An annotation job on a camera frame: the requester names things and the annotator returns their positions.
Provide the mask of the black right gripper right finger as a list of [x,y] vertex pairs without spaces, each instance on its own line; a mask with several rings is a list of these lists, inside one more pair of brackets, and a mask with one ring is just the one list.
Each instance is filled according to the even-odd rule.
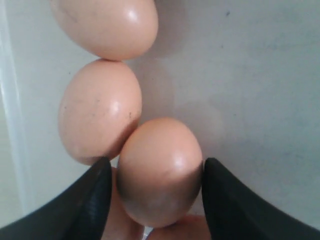
[[203,172],[203,208],[213,240],[318,240],[319,230],[262,199],[217,159]]

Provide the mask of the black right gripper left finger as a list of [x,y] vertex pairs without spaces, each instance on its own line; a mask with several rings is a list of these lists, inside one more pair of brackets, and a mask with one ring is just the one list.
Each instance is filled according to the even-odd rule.
[[99,240],[109,215],[112,167],[100,158],[77,181],[34,212],[1,228],[2,240]]

